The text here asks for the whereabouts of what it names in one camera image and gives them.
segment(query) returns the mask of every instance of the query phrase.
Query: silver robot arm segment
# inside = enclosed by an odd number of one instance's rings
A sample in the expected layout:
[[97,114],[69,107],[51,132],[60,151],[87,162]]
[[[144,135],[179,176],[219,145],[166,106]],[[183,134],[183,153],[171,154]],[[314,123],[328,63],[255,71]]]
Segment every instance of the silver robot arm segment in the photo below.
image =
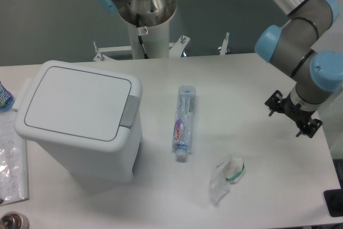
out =
[[312,138],[322,125],[311,115],[343,82],[343,55],[316,53],[311,46],[339,15],[335,0],[274,0],[290,18],[283,28],[269,27],[259,38],[255,52],[296,81],[283,98],[276,91],[265,103],[274,112],[295,121],[301,134]]

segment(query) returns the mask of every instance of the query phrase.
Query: metal bolt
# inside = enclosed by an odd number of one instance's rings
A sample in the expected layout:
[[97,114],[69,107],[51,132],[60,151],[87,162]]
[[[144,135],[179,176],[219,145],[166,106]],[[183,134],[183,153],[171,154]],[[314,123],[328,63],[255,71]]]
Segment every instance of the metal bolt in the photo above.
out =
[[101,61],[104,61],[105,58],[104,58],[102,52],[99,52],[99,49],[98,49],[95,41],[93,41],[93,45],[94,45],[94,49],[95,49],[95,54],[96,55],[99,54],[100,56],[98,56],[98,58],[100,58]]
[[186,41],[186,37],[185,37],[185,35],[182,35],[181,36],[181,44],[184,44],[185,41]]

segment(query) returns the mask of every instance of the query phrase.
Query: white tabletop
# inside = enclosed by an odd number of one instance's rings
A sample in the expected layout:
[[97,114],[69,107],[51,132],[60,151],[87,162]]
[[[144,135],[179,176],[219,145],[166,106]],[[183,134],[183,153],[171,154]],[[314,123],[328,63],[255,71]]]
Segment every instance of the white tabletop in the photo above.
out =
[[[121,185],[72,177],[37,143],[28,142],[28,201],[1,207],[30,228],[275,228],[343,222],[327,211],[323,191],[339,188],[324,133],[296,138],[293,121],[268,117],[264,102],[294,82],[256,54],[85,63],[141,79],[143,147],[134,180]],[[39,65],[0,67],[18,94]],[[176,96],[197,90],[193,154],[172,153]],[[240,182],[214,206],[211,170],[228,152],[245,159]]]

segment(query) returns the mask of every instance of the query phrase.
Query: black cable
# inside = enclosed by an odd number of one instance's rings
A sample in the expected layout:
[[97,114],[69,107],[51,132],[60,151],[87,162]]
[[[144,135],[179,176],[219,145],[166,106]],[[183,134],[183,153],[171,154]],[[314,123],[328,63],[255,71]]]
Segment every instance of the black cable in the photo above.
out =
[[[136,27],[137,28],[139,28],[139,18],[140,18],[140,15],[136,14]],[[141,35],[138,36],[138,41],[139,41],[139,44],[141,45],[141,49],[143,51],[144,59],[149,59],[148,54],[145,51],[145,47],[144,47],[143,39],[142,39]]]

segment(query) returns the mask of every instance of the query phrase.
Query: black object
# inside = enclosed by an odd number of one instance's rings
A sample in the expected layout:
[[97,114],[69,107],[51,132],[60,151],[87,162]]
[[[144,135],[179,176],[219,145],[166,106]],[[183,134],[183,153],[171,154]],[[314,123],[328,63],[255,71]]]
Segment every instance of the black object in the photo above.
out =
[[312,138],[323,124],[321,120],[311,118],[314,111],[307,112],[300,110],[301,104],[294,105],[290,100],[290,95],[284,99],[280,91],[275,91],[264,104],[270,109],[269,116],[272,116],[274,112],[277,112],[287,115],[295,122],[296,126],[299,128],[296,137],[304,134],[309,138]]
[[343,190],[326,190],[324,198],[327,209],[332,217],[343,217]]

